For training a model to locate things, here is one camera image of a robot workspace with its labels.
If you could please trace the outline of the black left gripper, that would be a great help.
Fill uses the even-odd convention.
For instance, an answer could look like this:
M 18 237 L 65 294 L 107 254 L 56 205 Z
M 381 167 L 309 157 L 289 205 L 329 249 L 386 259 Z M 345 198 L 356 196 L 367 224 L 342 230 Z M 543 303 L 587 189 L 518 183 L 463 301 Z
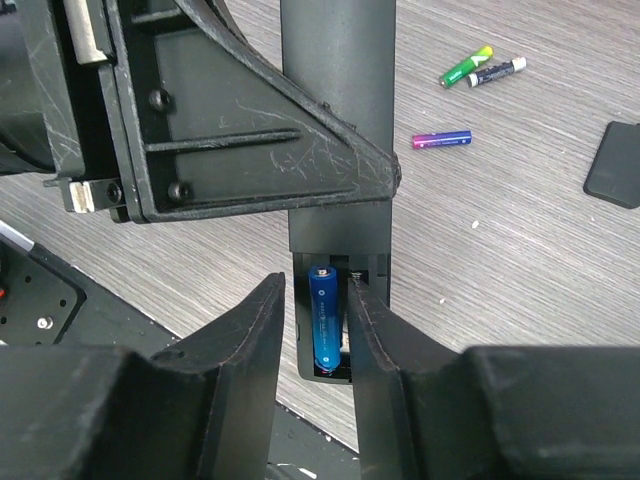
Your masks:
M 1 4 L 1 173 L 46 175 L 74 213 L 131 219 L 99 73 L 115 59 L 101 1 Z

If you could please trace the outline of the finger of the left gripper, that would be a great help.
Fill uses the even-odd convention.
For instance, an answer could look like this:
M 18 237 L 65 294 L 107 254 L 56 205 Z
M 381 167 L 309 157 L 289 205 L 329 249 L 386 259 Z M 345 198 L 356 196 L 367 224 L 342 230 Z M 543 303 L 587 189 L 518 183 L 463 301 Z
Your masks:
M 222 1 L 111 1 L 107 110 L 131 219 L 392 198 L 397 158 L 255 50 Z

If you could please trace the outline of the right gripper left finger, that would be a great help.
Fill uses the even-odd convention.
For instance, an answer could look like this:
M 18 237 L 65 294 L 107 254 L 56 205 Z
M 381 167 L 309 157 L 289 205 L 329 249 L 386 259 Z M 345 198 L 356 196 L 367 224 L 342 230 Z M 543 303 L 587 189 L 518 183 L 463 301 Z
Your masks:
M 152 356 L 205 383 L 197 479 L 262 479 L 275 411 L 286 280 L 265 277 L 236 307 Z

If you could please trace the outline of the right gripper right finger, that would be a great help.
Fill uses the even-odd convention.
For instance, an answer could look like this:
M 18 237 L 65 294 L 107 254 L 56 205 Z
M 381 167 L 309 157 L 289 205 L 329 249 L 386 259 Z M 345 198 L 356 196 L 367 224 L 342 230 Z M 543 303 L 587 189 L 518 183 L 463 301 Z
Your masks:
M 453 410 L 460 355 L 348 287 L 351 371 L 364 479 L 460 479 Z

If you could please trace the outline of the blue battery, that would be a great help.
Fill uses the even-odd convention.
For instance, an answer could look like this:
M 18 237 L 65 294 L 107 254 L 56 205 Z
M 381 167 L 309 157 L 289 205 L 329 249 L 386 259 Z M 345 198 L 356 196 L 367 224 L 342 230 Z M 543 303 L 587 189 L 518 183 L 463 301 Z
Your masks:
M 316 265 L 310 269 L 308 281 L 314 363 L 323 374 L 332 374 L 342 355 L 338 273 L 329 265 Z

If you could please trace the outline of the black battery cover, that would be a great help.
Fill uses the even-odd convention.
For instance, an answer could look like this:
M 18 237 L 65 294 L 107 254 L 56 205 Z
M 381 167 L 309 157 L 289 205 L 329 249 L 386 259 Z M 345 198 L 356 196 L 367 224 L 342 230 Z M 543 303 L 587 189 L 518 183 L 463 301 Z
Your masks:
M 583 185 L 590 196 L 626 209 L 639 207 L 639 125 L 610 122 Z

